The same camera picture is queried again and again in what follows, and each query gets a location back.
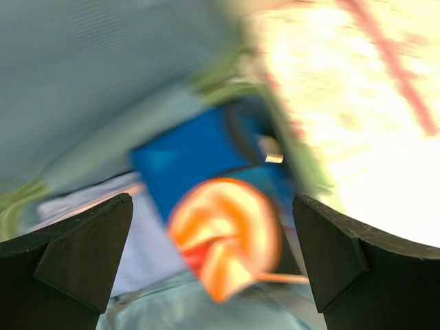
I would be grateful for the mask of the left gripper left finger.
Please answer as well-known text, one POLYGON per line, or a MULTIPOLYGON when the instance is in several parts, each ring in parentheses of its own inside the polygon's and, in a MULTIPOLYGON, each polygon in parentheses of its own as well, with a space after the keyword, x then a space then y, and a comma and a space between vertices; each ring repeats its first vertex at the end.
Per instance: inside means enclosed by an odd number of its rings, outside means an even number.
POLYGON ((1 243, 1 328, 95 329, 133 215, 123 193, 1 243))

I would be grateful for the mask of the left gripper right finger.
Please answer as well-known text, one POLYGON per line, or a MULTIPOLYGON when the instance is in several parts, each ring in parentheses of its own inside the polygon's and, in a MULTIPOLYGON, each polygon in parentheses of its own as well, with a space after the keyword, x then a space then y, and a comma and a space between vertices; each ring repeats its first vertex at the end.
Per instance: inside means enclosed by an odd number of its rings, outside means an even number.
POLYGON ((294 197, 293 216, 328 329, 439 329, 439 248, 379 230, 305 194, 294 197))

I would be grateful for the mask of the blue orange ear print bag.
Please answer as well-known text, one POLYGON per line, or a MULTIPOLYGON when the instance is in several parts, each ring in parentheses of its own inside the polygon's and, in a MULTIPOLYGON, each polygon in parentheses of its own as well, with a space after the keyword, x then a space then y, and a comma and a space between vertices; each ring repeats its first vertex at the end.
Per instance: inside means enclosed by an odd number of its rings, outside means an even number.
POLYGON ((294 189, 267 116, 213 107, 131 154, 166 232, 210 297, 258 283, 306 284, 287 238, 294 189))

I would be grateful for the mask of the blue cloth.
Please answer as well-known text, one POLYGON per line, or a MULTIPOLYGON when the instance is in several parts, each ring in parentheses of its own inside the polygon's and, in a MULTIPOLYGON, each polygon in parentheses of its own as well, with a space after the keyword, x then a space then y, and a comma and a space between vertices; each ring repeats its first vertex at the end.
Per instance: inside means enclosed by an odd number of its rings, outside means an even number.
POLYGON ((37 207, 40 220, 35 228, 77 215, 120 193, 131 196, 133 215, 111 297, 145 289, 178 275, 192 280, 193 275, 167 237, 162 218, 137 173, 123 174, 41 203, 37 207))

